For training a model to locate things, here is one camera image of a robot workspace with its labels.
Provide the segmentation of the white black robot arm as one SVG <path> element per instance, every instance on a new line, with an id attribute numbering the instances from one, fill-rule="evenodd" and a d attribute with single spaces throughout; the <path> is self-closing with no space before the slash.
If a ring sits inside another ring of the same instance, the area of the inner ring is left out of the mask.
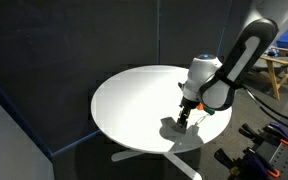
<path id="1" fill-rule="evenodd" d="M 202 105 L 211 111 L 230 108 L 235 91 L 264 52 L 288 30 L 288 0 L 236 0 L 229 15 L 240 30 L 223 60 L 214 55 L 195 57 L 187 80 L 180 84 L 181 111 L 177 124 L 184 127 L 190 112 Z"/>

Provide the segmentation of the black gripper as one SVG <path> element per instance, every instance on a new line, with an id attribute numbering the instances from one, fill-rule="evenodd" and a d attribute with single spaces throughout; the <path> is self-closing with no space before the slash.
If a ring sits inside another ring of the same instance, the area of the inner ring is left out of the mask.
<path id="1" fill-rule="evenodd" d="M 188 119 L 190 116 L 190 112 L 192 109 L 196 109 L 199 105 L 199 102 L 191 101 L 186 99 L 185 97 L 182 98 L 180 107 L 182 108 L 179 112 L 177 124 L 183 124 L 184 128 L 187 128 Z"/>

